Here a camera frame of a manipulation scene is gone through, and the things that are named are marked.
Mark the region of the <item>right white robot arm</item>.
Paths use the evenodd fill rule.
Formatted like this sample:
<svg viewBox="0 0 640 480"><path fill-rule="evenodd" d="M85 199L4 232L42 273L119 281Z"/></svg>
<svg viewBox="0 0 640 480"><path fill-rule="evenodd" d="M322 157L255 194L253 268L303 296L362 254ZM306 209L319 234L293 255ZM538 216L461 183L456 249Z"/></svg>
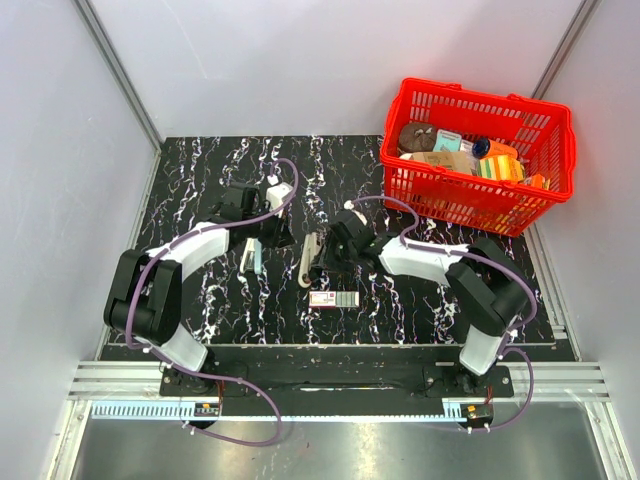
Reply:
<svg viewBox="0 0 640 480"><path fill-rule="evenodd" d="M343 210L321 240L305 240L308 265L301 282L325 272L346 273L360 266L388 276L411 276L451 288L467 331L454 375L456 387L476 396L491 382L489 369L517 319L536 314L536 299L521 271L490 239L439 245L377 233L364 215Z"/></svg>

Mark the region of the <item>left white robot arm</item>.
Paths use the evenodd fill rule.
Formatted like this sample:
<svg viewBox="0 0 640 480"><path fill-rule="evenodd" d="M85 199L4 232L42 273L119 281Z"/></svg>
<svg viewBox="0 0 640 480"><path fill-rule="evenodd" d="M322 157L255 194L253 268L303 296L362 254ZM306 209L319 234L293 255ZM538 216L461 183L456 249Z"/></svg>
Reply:
<svg viewBox="0 0 640 480"><path fill-rule="evenodd" d="M211 392L215 369L205 364L207 348L181 324L182 284L211 260L250 240L263 247L293 243L284 204L294 187L282 182L262 193L256 186L234 182L223 199L183 236L155 249L129 249L119 258L103 319L121 333L132 321L133 339L184 367L182 384L195 395Z"/></svg>

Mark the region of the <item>staple box with staples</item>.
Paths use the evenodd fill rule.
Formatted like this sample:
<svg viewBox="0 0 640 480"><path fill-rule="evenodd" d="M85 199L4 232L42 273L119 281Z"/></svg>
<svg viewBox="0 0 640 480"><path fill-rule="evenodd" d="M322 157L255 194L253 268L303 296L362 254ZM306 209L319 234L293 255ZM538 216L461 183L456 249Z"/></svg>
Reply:
<svg viewBox="0 0 640 480"><path fill-rule="evenodd" d="M310 308L357 308L360 295L357 291L310 291Z"/></svg>

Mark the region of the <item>brown round object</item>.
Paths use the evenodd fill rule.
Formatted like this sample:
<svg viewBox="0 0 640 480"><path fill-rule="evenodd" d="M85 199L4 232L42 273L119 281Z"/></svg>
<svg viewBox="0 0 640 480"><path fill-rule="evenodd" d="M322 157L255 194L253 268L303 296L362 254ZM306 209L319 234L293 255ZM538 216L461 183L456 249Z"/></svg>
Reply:
<svg viewBox="0 0 640 480"><path fill-rule="evenodd" d="M398 149L402 153L433 151L438 129L430 123L411 122L406 124L398 137Z"/></svg>

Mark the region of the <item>cardboard box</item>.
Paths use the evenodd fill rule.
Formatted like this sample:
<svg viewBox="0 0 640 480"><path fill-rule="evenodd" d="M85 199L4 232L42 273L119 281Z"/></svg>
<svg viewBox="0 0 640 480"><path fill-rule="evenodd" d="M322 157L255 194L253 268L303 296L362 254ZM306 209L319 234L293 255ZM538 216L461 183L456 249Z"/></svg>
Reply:
<svg viewBox="0 0 640 480"><path fill-rule="evenodd" d="M400 156L402 160L426 163L432 167L442 167L457 173L474 175L473 162L462 152L414 152Z"/></svg>

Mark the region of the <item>teal small box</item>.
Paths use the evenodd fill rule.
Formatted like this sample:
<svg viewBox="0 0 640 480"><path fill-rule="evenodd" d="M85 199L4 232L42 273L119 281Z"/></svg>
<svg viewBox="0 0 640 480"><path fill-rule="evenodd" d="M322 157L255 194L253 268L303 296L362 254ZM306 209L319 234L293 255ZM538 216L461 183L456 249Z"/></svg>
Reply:
<svg viewBox="0 0 640 480"><path fill-rule="evenodd" d="M434 144L435 152L458 152L460 150L462 136L458 133L439 129Z"/></svg>

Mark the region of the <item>orange bottle blue cap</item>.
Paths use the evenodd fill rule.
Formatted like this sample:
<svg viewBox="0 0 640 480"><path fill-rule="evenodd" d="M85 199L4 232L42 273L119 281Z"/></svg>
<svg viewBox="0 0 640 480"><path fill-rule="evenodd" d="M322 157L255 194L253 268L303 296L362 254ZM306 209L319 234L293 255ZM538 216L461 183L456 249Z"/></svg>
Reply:
<svg viewBox="0 0 640 480"><path fill-rule="evenodd" d="M491 140L488 137L480 137L473 143L472 155L477 159L498 155L507 155L515 159L519 157L519 153L514 147Z"/></svg>

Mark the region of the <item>yellow green sponge pack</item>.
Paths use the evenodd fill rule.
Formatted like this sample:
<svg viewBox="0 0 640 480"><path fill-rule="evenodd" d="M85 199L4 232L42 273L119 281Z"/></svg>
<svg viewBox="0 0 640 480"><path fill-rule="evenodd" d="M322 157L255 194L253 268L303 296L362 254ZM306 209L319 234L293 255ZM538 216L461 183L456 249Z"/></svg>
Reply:
<svg viewBox="0 0 640 480"><path fill-rule="evenodd" d="M509 155L496 155L478 161L477 175L496 181L520 182L525 178L525 171L516 158Z"/></svg>

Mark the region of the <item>orange small package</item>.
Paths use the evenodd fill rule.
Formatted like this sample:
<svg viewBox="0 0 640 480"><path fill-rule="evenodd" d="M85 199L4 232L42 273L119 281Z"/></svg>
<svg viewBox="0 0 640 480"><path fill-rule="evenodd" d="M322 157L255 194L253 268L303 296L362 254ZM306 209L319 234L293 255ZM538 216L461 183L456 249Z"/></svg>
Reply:
<svg viewBox="0 0 640 480"><path fill-rule="evenodd" d="M530 186L532 188L548 190L550 187L550 180L541 174L535 174L521 180L520 184Z"/></svg>

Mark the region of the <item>red plastic basket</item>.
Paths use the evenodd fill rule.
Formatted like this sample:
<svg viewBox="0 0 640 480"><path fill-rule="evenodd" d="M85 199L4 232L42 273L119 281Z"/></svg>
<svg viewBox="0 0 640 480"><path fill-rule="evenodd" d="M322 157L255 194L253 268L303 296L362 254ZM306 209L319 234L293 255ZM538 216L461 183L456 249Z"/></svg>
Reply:
<svg viewBox="0 0 640 480"><path fill-rule="evenodd" d="M473 141L481 137L514 147L525 172L548 188L495 181L432 167L399 156L401 130L425 122ZM517 237L574 193L576 136L569 107L516 94L499 96L419 78L399 87L380 147L384 192L424 217Z"/></svg>

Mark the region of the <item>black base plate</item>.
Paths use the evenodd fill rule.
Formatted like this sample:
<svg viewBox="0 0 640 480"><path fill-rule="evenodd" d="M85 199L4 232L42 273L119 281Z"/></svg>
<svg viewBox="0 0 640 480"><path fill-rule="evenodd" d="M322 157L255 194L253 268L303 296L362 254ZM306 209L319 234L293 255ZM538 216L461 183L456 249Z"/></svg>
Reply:
<svg viewBox="0 0 640 480"><path fill-rule="evenodd" d="M476 377L457 346L215 346L209 372L265 391L285 416L426 415L442 400L512 399L507 367Z"/></svg>

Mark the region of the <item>aluminium rail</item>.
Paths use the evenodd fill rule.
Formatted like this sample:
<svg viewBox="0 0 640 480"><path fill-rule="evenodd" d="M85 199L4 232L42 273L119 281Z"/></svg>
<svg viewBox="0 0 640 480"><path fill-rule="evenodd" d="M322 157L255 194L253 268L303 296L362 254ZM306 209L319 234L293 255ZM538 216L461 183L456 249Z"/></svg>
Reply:
<svg viewBox="0 0 640 480"><path fill-rule="evenodd" d="M609 394L594 363L536 362L501 364L503 374L493 389L493 405L606 402ZM437 393L421 396L397 386L300 385L269 390L273 405L244 393L238 384L205 395L162 395L167 382L155 362L83 362L68 395L83 401L94 418L170 421L345 422L345 423L457 423L467 405L485 397Z"/></svg>

